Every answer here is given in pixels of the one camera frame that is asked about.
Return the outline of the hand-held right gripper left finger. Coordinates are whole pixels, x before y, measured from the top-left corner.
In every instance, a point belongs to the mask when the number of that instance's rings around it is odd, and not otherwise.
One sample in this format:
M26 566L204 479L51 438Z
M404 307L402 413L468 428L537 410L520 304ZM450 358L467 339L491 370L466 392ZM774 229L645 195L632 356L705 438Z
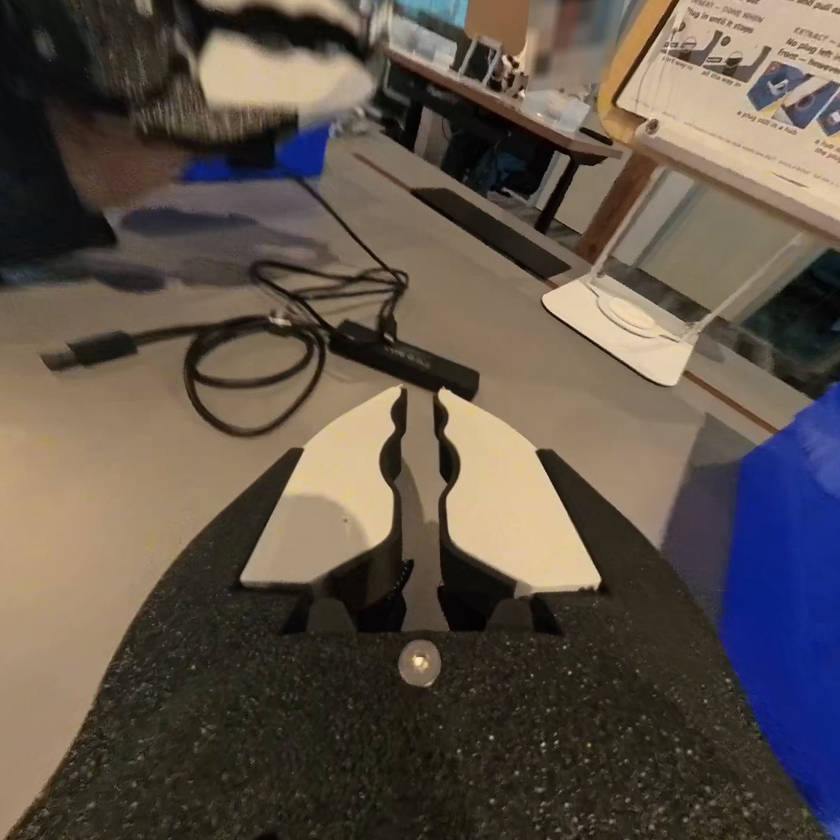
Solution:
M402 470L407 390L391 387L338 416L297 461L239 576L250 590L306 592L370 607L403 564Z

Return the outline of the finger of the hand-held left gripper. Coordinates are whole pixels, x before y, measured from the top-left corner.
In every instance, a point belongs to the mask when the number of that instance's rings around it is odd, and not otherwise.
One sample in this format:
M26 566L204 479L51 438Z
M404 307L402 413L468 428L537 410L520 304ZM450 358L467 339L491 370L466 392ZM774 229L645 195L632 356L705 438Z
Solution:
M340 116L375 94L372 74L340 51L268 49L243 35L213 32L196 61L198 86L215 108L287 116Z

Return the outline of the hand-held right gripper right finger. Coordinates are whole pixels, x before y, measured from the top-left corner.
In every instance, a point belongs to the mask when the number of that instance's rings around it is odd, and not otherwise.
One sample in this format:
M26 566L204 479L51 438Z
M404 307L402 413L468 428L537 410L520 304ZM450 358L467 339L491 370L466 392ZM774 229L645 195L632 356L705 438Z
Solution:
M445 388L434 398L434 424L444 584L475 607L596 592L601 575L535 445Z

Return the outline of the black usb hub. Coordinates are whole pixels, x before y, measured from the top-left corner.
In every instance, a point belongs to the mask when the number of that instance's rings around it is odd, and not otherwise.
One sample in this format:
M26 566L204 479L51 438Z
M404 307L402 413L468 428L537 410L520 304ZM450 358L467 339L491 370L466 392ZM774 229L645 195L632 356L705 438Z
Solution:
M344 359L430 392L448 389L472 401L479 390L480 374L474 369L399 339L384 338L354 321L343 320L331 331L329 348Z

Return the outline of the person's left forearm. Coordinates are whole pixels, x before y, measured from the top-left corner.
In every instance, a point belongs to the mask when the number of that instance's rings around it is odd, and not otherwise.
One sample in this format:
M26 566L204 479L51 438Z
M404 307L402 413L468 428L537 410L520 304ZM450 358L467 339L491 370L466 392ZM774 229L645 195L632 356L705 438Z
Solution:
M175 182L192 157L120 117L2 91L2 287L15 270L114 246L105 210Z

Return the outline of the blue box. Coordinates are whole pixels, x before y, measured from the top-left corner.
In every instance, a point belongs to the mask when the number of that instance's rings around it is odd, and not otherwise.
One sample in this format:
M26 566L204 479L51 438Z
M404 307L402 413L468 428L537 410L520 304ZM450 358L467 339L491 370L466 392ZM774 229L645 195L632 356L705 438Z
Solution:
M183 183L284 181L319 178L331 124L322 122L278 138L260 136L195 158Z
M776 758L838 838L838 385L740 463L719 634Z

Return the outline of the white base document stand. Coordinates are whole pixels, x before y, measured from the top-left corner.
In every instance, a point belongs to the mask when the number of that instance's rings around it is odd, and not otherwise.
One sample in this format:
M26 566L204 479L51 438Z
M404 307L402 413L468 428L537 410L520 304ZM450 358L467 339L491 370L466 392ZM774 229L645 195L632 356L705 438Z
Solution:
M743 159L729 148L693 143L692 136L681 127L663 128L656 119L641 118L617 107L617 95L677 3L643 5L618 42L598 90L597 112L603 128L619 145L649 159L654 164L654 172L588 271L542 298L542 305L550 315L645 380L662 386L679 382L703 330L771 266L768 262L756 270L708 315L693 324L683 323L652 303L644 302L609 276L606 272L609 255L639 215L664 169L716 187L793 226L797 235L776 251L773 255L776 259L794 253L807 235L837 248L839 235L838 190L820 192L815 184L794 184L780 174L761 171L751 156Z

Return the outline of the brown cardboard box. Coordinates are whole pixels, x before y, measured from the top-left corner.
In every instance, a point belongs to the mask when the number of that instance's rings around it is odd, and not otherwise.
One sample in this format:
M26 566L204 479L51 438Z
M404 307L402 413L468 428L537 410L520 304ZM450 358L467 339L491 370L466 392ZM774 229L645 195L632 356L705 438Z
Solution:
M498 42L509 55L526 46L530 1L468 1L464 30L472 39Z

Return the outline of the wooden desk with black legs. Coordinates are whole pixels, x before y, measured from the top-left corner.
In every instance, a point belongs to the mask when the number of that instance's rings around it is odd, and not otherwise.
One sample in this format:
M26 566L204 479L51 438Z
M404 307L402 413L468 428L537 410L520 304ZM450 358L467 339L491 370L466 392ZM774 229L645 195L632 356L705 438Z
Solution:
M520 133L548 144L569 162L534 224L545 234L582 167L606 160L619 160L623 153L605 136L590 130L564 131L522 111L500 94L477 81L458 76L452 70L417 58L404 50L387 47L385 56L391 67L399 67L411 79L406 120L399 143L415 150L424 110L462 123L486 140L497 142L509 134Z

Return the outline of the clear plastic container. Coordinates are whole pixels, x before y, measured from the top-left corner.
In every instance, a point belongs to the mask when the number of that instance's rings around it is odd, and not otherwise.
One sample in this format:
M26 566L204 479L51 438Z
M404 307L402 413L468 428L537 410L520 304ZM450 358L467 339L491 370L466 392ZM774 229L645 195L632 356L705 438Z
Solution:
M521 111L552 130L576 133L583 125L591 106L588 102L567 96L556 90L528 90L524 94Z

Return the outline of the printed instruction sheet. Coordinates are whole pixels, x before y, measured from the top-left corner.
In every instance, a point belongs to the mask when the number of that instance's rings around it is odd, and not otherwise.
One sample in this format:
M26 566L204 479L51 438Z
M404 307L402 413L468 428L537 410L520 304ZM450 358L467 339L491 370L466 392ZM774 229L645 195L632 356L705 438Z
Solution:
M827 193L838 190L838 92L838 2L686 1L616 105Z

